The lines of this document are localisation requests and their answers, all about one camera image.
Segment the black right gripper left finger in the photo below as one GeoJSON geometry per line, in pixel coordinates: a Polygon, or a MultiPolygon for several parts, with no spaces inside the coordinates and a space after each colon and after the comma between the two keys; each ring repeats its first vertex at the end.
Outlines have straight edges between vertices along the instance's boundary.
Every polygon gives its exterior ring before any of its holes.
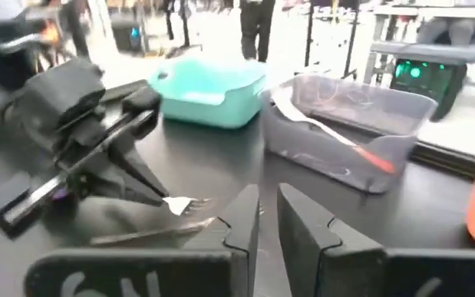
{"type": "Polygon", "coordinates": [[[259,190],[251,184],[183,247],[61,249],[28,268],[24,294],[36,297],[251,296],[259,216],[259,190]]]}

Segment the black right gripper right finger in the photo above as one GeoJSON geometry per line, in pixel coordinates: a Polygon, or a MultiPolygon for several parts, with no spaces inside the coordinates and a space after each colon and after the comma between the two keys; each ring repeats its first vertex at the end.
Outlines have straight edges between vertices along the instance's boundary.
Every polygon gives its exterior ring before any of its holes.
{"type": "Polygon", "coordinates": [[[475,250],[385,247],[287,183],[277,208],[294,296],[475,296],[475,250]]]}

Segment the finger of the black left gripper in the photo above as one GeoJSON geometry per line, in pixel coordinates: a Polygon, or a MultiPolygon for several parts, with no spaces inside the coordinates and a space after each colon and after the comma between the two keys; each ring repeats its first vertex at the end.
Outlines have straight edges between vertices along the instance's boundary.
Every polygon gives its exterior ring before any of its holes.
{"type": "Polygon", "coordinates": [[[149,190],[148,201],[163,202],[169,195],[167,188],[142,159],[133,143],[115,142],[108,148],[108,155],[123,173],[142,184],[144,190],[149,190]]]}
{"type": "Polygon", "coordinates": [[[130,176],[105,178],[91,173],[81,174],[72,180],[72,189],[81,198],[100,196],[143,205],[162,206],[163,204],[162,195],[130,176]]]}

